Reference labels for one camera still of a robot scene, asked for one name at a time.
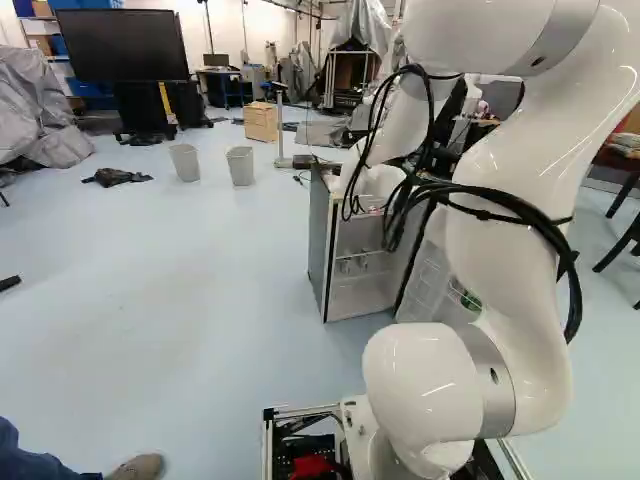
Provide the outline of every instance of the monitor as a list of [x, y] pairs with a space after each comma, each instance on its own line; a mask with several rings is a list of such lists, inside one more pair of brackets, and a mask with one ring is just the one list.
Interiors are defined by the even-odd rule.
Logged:
[[187, 80], [180, 24], [171, 10], [56, 10], [76, 78], [84, 82]]

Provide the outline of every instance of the tv stand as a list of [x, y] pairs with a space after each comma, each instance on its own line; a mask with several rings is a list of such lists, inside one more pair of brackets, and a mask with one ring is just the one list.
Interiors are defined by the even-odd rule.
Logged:
[[122, 119], [122, 129], [114, 135], [121, 145], [148, 146], [176, 138], [178, 126], [167, 120], [158, 82], [116, 83], [113, 94]]

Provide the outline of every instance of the red object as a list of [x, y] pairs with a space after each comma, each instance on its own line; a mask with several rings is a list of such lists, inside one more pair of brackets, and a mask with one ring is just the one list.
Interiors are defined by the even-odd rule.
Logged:
[[323, 473], [335, 472], [335, 468], [322, 455], [309, 455], [296, 458], [293, 461], [295, 471], [290, 480], [302, 480], [303, 478], [316, 478]]

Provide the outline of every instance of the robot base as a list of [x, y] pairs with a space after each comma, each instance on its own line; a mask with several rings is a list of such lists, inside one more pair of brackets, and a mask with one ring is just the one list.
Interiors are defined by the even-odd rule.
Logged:
[[[315, 435], [315, 431], [311, 436], [296, 437], [296, 433], [304, 431], [307, 426], [318, 423], [319, 419], [330, 417], [342, 423], [342, 427], [337, 427], [333, 434], [334, 448], [327, 447], [327, 435]], [[377, 435], [377, 432], [378, 425], [366, 396], [347, 398], [340, 404], [322, 407], [265, 409], [262, 424], [262, 480], [289, 478], [289, 468], [286, 468], [287, 472], [283, 472], [282, 466], [283, 462], [290, 462], [291, 459], [281, 458], [283, 444], [286, 443], [287, 449], [291, 450], [289, 447], [298, 440], [302, 444], [294, 445], [294, 450], [309, 452], [309, 441], [314, 438], [317, 439], [315, 450], [325, 451], [331, 456], [330, 460], [345, 465], [353, 480], [419, 479], [420, 477], [404, 468], [401, 462], [398, 462], [400, 465], [396, 463], [396, 457], [389, 442], [384, 436]], [[497, 442], [507, 463], [513, 469], [515, 478], [529, 480], [530, 475], [510, 446], [502, 440]], [[508, 472], [508, 477], [513, 477], [513, 474]], [[504, 480], [492, 452], [483, 440], [475, 442], [471, 460], [450, 478], [451, 480]]]

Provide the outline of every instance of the shoe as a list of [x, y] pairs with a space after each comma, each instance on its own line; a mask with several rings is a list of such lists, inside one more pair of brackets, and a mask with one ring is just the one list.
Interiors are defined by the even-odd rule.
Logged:
[[164, 475], [164, 457], [157, 453], [139, 455], [107, 475], [104, 480], [159, 480]]

